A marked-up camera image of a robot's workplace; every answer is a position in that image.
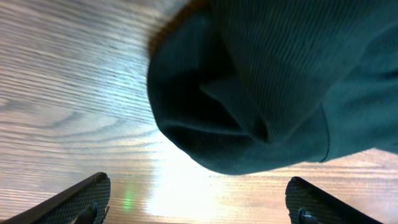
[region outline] clothing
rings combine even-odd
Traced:
[[[211,1],[151,59],[157,125],[224,174],[398,152],[396,12],[396,0]]]

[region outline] wooden floor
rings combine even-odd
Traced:
[[[397,155],[373,149],[231,177],[159,133],[148,51],[188,2],[0,1],[0,220],[103,171],[106,223],[289,223],[284,190],[296,175],[398,223]]]

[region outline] wood grain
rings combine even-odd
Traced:
[[[398,223],[397,155],[372,149],[235,177],[200,167],[159,133],[149,50],[187,4],[0,1],[0,220],[103,171],[106,223],[289,223],[292,176]]]

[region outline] black object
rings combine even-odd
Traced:
[[[398,152],[398,1],[210,3],[147,78],[159,129],[190,157],[247,174]]]
[[[285,194],[292,224],[381,224],[300,177]]]
[[[101,224],[110,195],[111,181],[99,172],[1,224]]]

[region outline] folded cloth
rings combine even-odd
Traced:
[[[229,0],[151,58],[159,129],[224,174],[398,152],[398,1]]]

